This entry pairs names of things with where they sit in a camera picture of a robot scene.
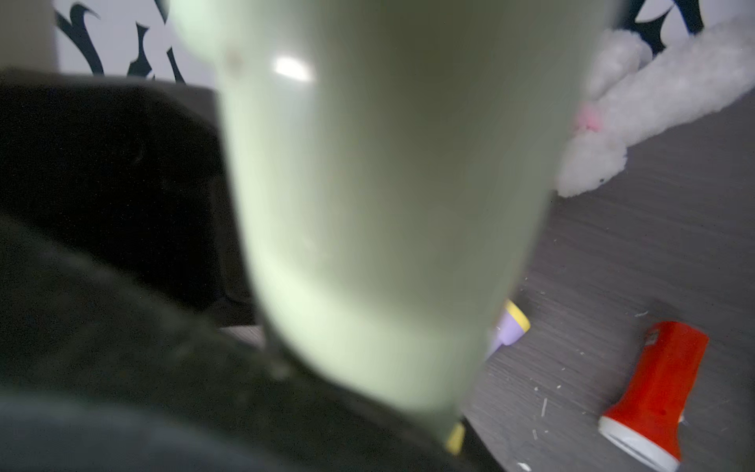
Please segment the purple flashlight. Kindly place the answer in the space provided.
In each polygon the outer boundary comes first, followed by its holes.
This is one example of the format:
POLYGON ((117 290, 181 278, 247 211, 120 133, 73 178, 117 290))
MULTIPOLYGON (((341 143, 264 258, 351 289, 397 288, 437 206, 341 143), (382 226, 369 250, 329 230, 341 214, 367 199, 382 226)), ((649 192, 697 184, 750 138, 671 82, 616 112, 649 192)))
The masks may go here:
POLYGON ((493 329, 488 357, 491 357, 503 346, 515 344, 529 332, 530 328, 530 320, 521 309, 512 301, 507 301, 501 311, 501 318, 493 329))

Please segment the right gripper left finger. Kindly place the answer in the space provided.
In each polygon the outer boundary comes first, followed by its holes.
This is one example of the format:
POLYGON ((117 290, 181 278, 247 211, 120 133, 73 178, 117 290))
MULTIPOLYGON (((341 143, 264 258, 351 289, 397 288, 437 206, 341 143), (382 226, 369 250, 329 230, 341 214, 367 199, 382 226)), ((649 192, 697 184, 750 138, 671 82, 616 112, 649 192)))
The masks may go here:
POLYGON ((369 401, 1 220, 5 471, 466 471, 369 401))

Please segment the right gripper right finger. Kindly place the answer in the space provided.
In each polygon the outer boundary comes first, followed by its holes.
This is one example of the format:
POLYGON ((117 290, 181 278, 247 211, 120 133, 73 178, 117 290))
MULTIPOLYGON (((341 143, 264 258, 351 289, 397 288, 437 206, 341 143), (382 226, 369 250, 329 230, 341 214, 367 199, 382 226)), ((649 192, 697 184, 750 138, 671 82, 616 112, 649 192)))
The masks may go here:
POLYGON ((459 456, 477 471, 505 472, 466 417, 462 418, 461 425, 465 434, 459 456))

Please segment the green flashlight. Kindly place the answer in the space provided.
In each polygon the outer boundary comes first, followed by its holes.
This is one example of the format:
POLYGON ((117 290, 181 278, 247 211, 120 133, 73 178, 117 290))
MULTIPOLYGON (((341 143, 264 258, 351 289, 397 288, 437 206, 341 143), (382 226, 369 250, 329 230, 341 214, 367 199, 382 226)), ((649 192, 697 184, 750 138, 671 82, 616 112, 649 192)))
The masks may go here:
POLYGON ((616 1, 172 1, 246 267, 311 370, 446 442, 616 1))

